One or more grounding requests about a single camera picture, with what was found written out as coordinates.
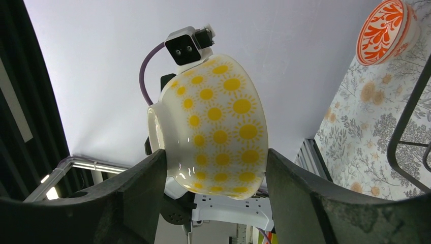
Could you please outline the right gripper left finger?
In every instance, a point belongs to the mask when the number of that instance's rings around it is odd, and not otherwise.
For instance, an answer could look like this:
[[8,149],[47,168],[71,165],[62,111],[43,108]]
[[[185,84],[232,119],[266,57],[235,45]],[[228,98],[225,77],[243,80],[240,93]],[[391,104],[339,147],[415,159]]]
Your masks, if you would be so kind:
[[70,198],[1,200],[1,243],[154,243],[167,176],[159,149]]

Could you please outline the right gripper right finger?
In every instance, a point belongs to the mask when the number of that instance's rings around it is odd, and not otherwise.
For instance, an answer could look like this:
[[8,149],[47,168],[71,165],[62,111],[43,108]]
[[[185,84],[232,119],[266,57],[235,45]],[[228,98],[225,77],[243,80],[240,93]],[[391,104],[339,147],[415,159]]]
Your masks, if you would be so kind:
[[340,187],[268,151],[279,243],[430,243],[430,194],[391,201]]

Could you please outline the floral patterned table mat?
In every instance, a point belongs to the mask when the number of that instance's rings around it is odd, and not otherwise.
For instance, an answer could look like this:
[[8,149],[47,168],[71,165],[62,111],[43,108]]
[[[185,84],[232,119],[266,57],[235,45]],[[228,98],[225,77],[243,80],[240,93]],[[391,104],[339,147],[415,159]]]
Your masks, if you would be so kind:
[[389,140],[430,56],[430,1],[411,5],[421,27],[415,46],[378,66],[352,60],[315,136],[335,184],[389,200],[423,194],[387,160]]

